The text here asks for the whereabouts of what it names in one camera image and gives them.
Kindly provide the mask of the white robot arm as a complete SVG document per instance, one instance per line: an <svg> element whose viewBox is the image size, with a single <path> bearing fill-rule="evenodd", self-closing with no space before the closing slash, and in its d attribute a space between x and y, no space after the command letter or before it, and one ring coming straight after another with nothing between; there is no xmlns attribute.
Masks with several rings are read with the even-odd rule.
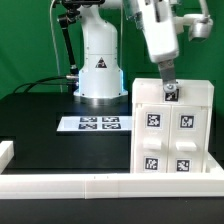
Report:
<svg viewBox="0 0 224 224"><path fill-rule="evenodd" d="M125 99L123 71L117 62L116 28L99 15L101 8L124 8L126 16L143 31L149 58L159 67L163 90L177 89L173 60L179 54L170 0L103 0L81 8L84 66L79 71L76 99L93 105L108 105Z"/></svg>

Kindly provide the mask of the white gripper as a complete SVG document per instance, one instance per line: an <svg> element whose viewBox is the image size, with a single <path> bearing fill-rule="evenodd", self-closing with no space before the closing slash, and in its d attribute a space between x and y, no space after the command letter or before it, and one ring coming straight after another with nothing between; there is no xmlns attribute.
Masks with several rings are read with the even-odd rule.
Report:
<svg viewBox="0 0 224 224"><path fill-rule="evenodd" d="M126 0L126 16L143 32L150 60L159 63L164 91L175 92L177 82L172 59L178 56L179 47L170 0Z"/></svg>

